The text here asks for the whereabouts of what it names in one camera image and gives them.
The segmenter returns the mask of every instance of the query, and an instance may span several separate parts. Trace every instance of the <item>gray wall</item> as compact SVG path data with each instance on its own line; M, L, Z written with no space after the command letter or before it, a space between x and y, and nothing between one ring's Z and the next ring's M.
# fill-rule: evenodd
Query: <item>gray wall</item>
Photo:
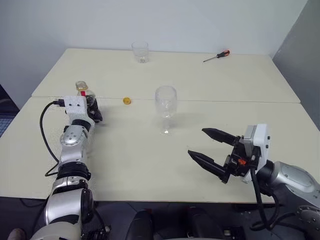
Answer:
M308 0L273 61L320 129L320 0Z
M66 48L274 56L307 0L0 0L0 84L22 107Z

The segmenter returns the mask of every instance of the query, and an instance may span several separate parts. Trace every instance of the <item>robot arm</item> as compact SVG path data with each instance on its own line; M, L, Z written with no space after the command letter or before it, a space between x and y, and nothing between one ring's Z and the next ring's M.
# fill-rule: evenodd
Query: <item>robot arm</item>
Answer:
M91 173L87 168L86 148L95 122L102 117L97 102L92 106L94 109L87 109L85 96L66 96L59 102L65 106L69 125L60 138L62 151L57 177L44 211L46 226L31 240L85 239L82 225L89 222L95 212L93 193L88 188ZM106 235L106 231L100 229L91 233L90 239L105 239Z
M225 184L230 175L242 177L244 183L250 182L250 173L254 169L261 193L274 196L289 191L290 202L296 204L295 214L304 223L309 237L320 239L320 185L297 166L267 160L270 136L266 124L248 126L243 136L233 136L214 128L202 131L216 141L233 146L233 150L223 166L202 153L189 150L193 160Z

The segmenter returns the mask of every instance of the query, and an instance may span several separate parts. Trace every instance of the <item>small yellow object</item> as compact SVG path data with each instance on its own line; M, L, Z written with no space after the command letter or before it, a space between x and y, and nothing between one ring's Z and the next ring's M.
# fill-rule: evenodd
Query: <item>small yellow object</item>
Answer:
M130 99L130 97L125 97L122 101L123 101L123 103L124 103L125 105L131 104L131 99Z

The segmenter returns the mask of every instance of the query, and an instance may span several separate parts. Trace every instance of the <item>tabletop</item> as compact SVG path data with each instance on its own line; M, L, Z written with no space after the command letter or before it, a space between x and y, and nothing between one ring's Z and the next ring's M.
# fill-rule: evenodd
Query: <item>tabletop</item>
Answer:
M0 196L46 198L55 162L41 137L39 117L48 97L32 97L0 138ZM89 181L97 201L256 201L252 184L231 176L228 184L203 170L188 155L197 151L223 164L232 147L212 141L202 128L243 135L247 125L266 123L269 159L296 165L320 180L319 131L299 103L178 101L172 136L160 134L153 100L99 98L103 122L88 149ZM59 156L68 124L63 107L51 106L43 126Z
M97 97L110 99L152 100L159 86L171 85L179 100L300 102L269 56L231 53L203 62L212 56L150 52L150 61L141 64L128 50L70 48L32 96L74 95L76 81L86 81Z

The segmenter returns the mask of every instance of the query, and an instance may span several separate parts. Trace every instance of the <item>drinking glass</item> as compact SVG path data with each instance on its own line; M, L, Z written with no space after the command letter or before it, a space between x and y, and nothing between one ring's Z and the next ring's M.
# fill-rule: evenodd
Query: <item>drinking glass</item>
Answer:
M172 116L177 112L177 91L172 86L161 86L155 91L155 108L162 118L161 133L171 134Z
M131 45L133 54L135 56L135 59L140 64L145 64L148 62L148 43L145 41L135 41Z

